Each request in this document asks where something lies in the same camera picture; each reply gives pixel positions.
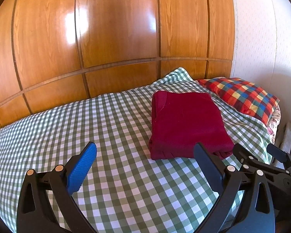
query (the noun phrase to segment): folded clothing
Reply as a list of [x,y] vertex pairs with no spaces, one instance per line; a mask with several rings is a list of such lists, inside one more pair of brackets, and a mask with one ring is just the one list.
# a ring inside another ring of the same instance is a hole
[[157,91],[152,97],[151,158],[194,158],[196,143],[221,159],[232,154],[234,144],[211,96]]

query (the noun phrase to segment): green and white gingham sheet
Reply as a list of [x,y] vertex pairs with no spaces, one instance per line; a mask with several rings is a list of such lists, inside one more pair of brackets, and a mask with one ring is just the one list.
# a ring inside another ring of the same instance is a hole
[[[208,92],[233,142],[270,163],[270,136],[263,123],[237,112],[178,68],[152,85],[59,106],[0,129],[0,216],[7,226],[16,232],[28,169],[50,171],[93,141],[97,159],[73,198],[99,233],[193,232],[218,194],[196,160],[151,160],[151,100],[158,90]],[[224,163],[241,166],[233,155]],[[241,197],[239,192],[234,207]],[[52,192],[49,198],[60,225],[68,228]]]

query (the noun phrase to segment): maroon folded sweater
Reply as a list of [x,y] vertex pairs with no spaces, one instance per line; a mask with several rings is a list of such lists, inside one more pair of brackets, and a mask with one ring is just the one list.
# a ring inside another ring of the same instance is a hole
[[151,158],[194,158],[196,143],[221,159],[232,154],[234,144],[210,95],[156,92],[152,98]]

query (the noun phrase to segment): blue textured grip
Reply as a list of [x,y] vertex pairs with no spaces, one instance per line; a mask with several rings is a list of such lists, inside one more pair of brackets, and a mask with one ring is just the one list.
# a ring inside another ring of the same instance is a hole
[[97,157],[97,147],[94,143],[90,144],[84,154],[68,176],[67,191],[69,195],[79,191],[89,169]]

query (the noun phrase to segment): colorful checkered pillow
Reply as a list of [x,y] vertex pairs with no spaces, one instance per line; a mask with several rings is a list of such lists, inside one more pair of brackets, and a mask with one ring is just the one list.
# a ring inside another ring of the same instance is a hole
[[198,80],[239,112],[255,117],[267,125],[279,99],[254,83],[239,78]]

